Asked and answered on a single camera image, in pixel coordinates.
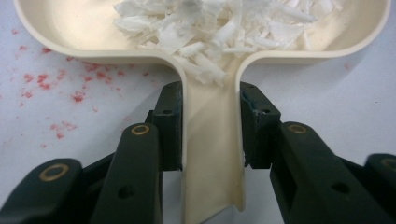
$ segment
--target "white plastic flake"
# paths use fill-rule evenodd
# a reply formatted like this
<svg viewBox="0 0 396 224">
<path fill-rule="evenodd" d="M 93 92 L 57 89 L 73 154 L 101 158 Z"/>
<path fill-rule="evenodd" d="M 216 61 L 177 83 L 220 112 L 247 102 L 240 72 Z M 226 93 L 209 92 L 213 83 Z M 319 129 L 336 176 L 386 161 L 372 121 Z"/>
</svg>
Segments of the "white plastic flake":
<svg viewBox="0 0 396 224">
<path fill-rule="evenodd" d="M 173 55 L 188 75 L 220 86 L 224 54 L 312 50 L 307 30 L 346 0 L 123 0 L 114 24 L 139 49 Z"/>
</svg>

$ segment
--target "black screw hole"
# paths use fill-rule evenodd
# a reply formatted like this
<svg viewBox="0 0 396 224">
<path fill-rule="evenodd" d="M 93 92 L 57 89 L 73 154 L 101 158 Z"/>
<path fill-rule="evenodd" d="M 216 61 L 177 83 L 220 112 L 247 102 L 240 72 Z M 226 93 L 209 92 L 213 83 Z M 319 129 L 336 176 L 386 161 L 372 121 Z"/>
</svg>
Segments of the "black screw hole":
<svg viewBox="0 0 396 224">
<path fill-rule="evenodd" d="M 333 184 L 332 189 L 343 194 L 348 194 L 350 192 L 349 187 L 344 183 Z"/>
<path fill-rule="evenodd" d="M 134 186 L 126 185 L 119 189 L 119 198 L 128 199 L 134 196 Z"/>
</svg>

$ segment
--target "white work surface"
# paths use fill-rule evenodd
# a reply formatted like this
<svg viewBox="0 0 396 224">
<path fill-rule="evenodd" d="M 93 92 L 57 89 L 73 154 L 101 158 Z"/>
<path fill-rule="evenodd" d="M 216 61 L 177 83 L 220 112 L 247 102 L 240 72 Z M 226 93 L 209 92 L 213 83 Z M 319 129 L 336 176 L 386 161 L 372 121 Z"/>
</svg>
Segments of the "white work surface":
<svg viewBox="0 0 396 224">
<path fill-rule="evenodd" d="M 113 152 L 122 130 L 144 121 L 161 87 L 179 77 L 161 65 L 97 67 L 43 49 L 11 0 L 0 8 L 2 206 L 42 162 L 73 158 L 87 166 Z M 372 153 L 396 154 L 394 22 L 396 4 L 366 49 L 313 65 L 252 65 L 243 81 L 262 90 L 282 121 L 311 126 L 338 156 L 364 164 Z M 180 223 L 180 183 L 180 172 L 164 174 L 164 223 Z M 269 172 L 247 168 L 246 185 L 245 212 L 230 207 L 206 223 L 283 223 Z"/>
</svg>

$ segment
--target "cream plastic tray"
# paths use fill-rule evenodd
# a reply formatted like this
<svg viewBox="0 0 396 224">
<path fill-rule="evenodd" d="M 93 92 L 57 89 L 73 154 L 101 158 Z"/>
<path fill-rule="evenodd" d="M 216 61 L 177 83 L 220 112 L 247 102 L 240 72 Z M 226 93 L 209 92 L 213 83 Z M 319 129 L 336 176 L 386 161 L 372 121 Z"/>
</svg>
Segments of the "cream plastic tray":
<svg viewBox="0 0 396 224">
<path fill-rule="evenodd" d="M 18 15 L 39 42 L 90 63 L 164 63 L 183 82 L 183 166 L 185 223 L 199 223 L 228 205 L 244 207 L 244 169 L 239 81 L 252 63 L 314 63 L 367 46 L 383 28 L 391 0 L 346 0 L 340 13 L 312 28 L 312 51 L 260 51 L 226 58 L 224 87 L 186 76 L 171 56 L 136 50 L 112 24 L 120 0 L 14 0 Z"/>
</svg>

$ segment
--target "plastic fragment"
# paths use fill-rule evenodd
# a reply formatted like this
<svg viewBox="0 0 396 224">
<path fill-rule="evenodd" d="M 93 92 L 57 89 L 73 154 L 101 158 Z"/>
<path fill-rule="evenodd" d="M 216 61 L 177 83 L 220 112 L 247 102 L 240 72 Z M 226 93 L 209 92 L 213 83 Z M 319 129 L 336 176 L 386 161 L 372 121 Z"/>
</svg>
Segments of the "plastic fragment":
<svg viewBox="0 0 396 224">
<path fill-rule="evenodd" d="M 257 50 L 313 50 L 312 25 L 347 0 L 123 0 L 114 24 L 138 49 L 177 58 L 204 84 L 222 85 L 225 54 L 243 58 Z"/>
</svg>

